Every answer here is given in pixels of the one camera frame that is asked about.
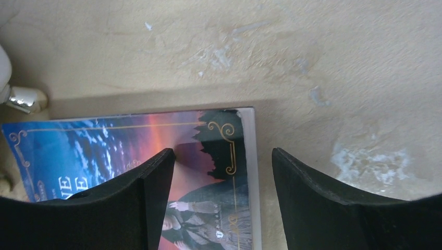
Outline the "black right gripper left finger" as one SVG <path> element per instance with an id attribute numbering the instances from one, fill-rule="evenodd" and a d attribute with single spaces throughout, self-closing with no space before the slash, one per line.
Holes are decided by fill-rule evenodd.
<path id="1" fill-rule="evenodd" d="M 68 199 L 1 198 L 1 249 L 158 249 L 174 164 L 166 148 Z"/>

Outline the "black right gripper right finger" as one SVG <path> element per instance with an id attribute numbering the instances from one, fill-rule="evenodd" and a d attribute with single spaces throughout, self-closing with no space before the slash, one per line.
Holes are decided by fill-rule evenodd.
<path id="1" fill-rule="evenodd" d="M 289 249 L 441 249 L 441 195 L 413 201 L 334 179 L 285 150 L 272 167 Z"/>

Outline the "Jane Eyre book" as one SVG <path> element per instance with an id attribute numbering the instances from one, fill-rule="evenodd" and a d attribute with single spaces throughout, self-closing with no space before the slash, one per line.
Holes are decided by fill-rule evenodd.
<path id="1" fill-rule="evenodd" d="M 26 200 L 68 199 L 166 148 L 175 164 L 158 249 L 261 249 L 255 109 L 2 125 Z"/>

